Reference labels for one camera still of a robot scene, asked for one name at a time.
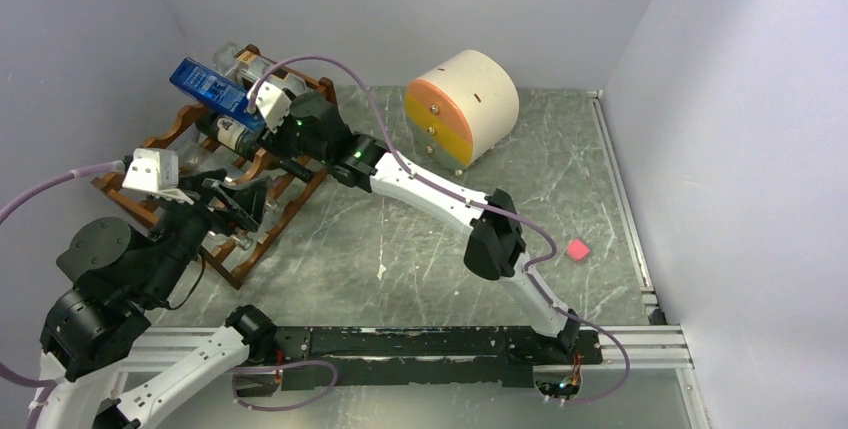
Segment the blue bottle with silver cap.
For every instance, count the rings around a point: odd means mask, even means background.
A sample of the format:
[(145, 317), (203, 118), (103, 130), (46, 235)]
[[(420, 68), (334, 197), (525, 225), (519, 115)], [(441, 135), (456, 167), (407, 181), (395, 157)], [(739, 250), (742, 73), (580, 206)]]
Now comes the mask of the blue bottle with silver cap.
[(194, 59), (185, 58), (173, 71), (169, 82), (178, 90), (218, 115), (225, 115), (251, 131), (265, 126), (264, 119), (248, 111), (247, 91)]

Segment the dark green wine bottle front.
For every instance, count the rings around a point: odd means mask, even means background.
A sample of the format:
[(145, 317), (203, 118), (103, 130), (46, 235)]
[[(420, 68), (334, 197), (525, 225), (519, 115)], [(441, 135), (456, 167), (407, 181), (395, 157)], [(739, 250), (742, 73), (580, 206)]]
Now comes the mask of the dark green wine bottle front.
[[(218, 141), (246, 161), (253, 161), (261, 148), (260, 136), (263, 130), (251, 130), (230, 116), (207, 112), (194, 125), (200, 133)], [(311, 182), (315, 175), (313, 171), (293, 159), (280, 160), (276, 156), (271, 157), (267, 169), (283, 170), (305, 183)]]

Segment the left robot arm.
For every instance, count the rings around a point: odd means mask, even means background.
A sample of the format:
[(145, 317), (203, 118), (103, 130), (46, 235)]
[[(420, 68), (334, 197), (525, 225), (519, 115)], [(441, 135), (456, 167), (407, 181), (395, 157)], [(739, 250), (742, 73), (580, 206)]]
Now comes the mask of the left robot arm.
[(207, 235), (260, 226), (271, 181), (228, 184), (214, 170), (186, 177), (184, 202), (169, 201), (148, 234), (126, 221), (97, 219), (57, 258), (71, 289), (49, 310), (42, 329), (41, 372), (47, 384), (30, 405), (31, 428), (153, 428), (214, 379), (243, 363), (261, 365), (277, 349), (276, 328), (261, 310), (236, 308), (189, 355), (130, 392), (109, 388), (147, 312), (169, 296)]

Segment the clear bottle with black cap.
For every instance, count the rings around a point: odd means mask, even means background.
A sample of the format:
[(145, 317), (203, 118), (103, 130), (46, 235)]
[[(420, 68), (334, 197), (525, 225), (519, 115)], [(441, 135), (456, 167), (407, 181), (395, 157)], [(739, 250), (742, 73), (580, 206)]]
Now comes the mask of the clear bottle with black cap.
[[(226, 78), (249, 91), (253, 84), (274, 65), (275, 62), (260, 54), (254, 45), (238, 47), (227, 43), (213, 54), (214, 68)], [(282, 90), (290, 99), (316, 88), (301, 75), (286, 69), (276, 70), (267, 83)]]

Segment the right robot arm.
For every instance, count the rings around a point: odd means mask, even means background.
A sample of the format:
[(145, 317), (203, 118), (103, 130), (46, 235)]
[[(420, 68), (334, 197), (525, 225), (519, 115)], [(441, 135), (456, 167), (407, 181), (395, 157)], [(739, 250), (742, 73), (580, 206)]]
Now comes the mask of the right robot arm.
[(504, 287), (540, 337), (542, 355), (562, 363), (576, 352), (580, 323), (530, 267), (523, 237), (529, 223), (508, 193), (474, 191), (421, 168), (386, 142), (352, 131), (338, 107), (314, 91), (290, 98), (263, 89), (256, 111), (268, 128), (266, 151), (280, 159), (307, 156), (346, 187), (396, 199), (453, 227), (467, 239), (466, 268)]

